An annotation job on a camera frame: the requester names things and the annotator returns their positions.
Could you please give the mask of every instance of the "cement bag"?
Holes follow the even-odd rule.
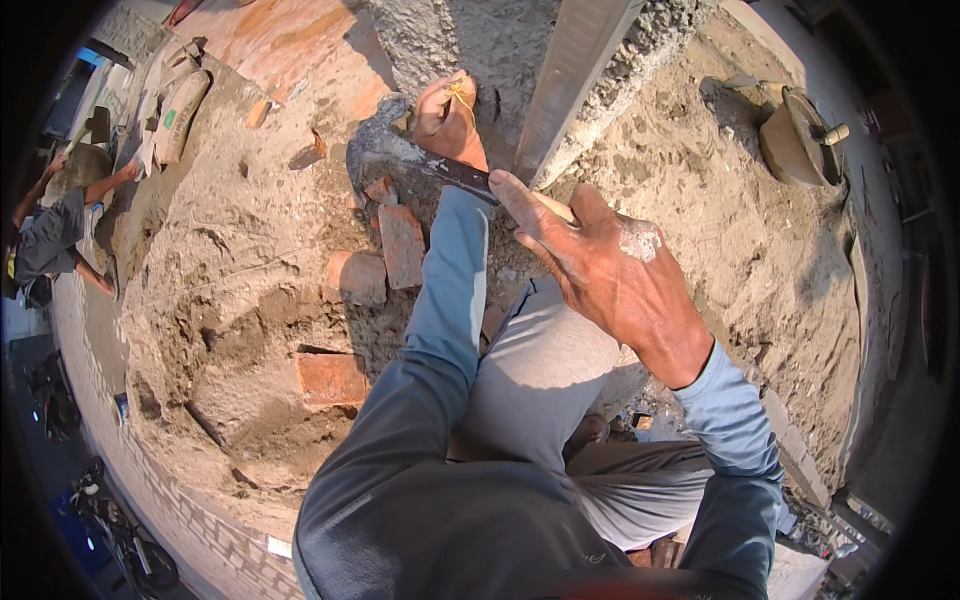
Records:
[[[154,135],[156,161],[160,164],[180,162],[190,121],[197,112],[197,107],[208,87],[210,87],[209,71],[203,69],[194,71],[163,103],[160,121]]]

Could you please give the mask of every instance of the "worker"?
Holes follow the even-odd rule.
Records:
[[[465,76],[419,96],[413,137],[487,171]],[[770,423],[660,229],[586,184],[570,201],[577,227],[506,171],[490,188],[551,276],[526,285],[481,358],[491,207],[444,187],[403,347],[303,498],[293,556],[306,597],[560,597],[578,584],[580,597],[653,597],[617,596],[618,582],[766,597],[782,478]],[[673,390],[699,441],[590,442],[565,465],[622,345]],[[577,568],[630,566],[624,551],[694,517],[668,581]]]
[[[142,163],[135,156],[113,175],[87,187],[73,188],[49,207],[37,206],[47,183],[63,168],[66,160],[64,153],[54,156],[34,187],[13,210],[12,220],[8,223],[11,226],[8,239],[12,242],[8,247],[3,277],[4,294],[8,298],[15,299],[17,291],[37,277],[71,271],[79,273],[114,300],[119,298],[113,256],[108,260],[107,274],[100,275],[77,251],[76,244],[84,237],[85,210],[100,202],[117,185],[135,179],[142,170]],[[30,215],[34,215],[33,221],[21,230]]]

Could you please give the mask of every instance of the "trowel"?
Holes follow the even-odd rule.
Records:
[[[90,133],[91,144],[110,141],[110,111],[107,110],[106,107],[93,108],[93,116],[84,121],[84,126],[73,136],[73,139],[67,144],[63,153],[66,156],[70,156],[70,153],[73,152],[73,149],[77,147],[77,144],[80,143],[80,140],[84,138],[87,132]]]
[[[383,175],[390,175],[394,180],[420,176],[438,185],[453,185],[488,204],[500,206],[490,190],[487,173],[425,150],[399,135],[394,123],[408,112],[413,112],[413,105],[406,96],[397,92],[387,94],[377,105],[376,114],[360,122],[347,144],[347,172],[353,193],[364,201],[361,204],[366,200],[363,191],[366,186]],[[537,192],[534,194],[568,223],[576,224],[576,218],[565,204]]]

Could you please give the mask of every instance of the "yellow string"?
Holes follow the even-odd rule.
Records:
[[[457,79],[453,80],[452,82],[450,82],[450,83],[448,83],[448,84],[445,84],[445,85],[444,85],[444,89],[447,91],[447,93],[448,93],[451,97],[456,98],[457,101],[458,101],[460,104],[462,104],[462,105],[464,105],[465,107],[467,107],[467,110],[468,110],[469,113],[470,113],[470,120],[472,120],[472,122],[473,122],[473,128],[476,129],[476,127],[477,127],[477,118],[476,118],[476,116],[473,115],[473,109],[470,108],[470,105],[467,104],[467,101],[466,101],[466,100],[464,100],[464,95],[463,95],[463,92],[461,91],[461,90],[463,89],[463,87],[464,87],[464,82],[465,82],[466,80],[467,80],[467,77],[466,77],[466,76],[460,76],[460,77],[458,77]]]

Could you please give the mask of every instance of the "motorcycle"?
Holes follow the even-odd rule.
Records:
[[[92,550],[91,536],[98,537],[109,548],[133,590],[143,598],[171,591],[180,581],[177,563],[157,543],[141,538],[140,525],[134,525],[116,501],[103,489],[104,461],[95,456],[80,482],[73,485],[70,508],[80,517],[87,532],[86,543]]]
[[[60,362],[60,351],[57,350],[51,352],[31,372],[27,372],[26,367],[23,368],[30,392],[43,415],[47,440],[51,442],[55,438],[66,440],[76,434],[80,431],[83,420],[77,401],[67,389]],[[39,420],[36,411],[34,420]]]

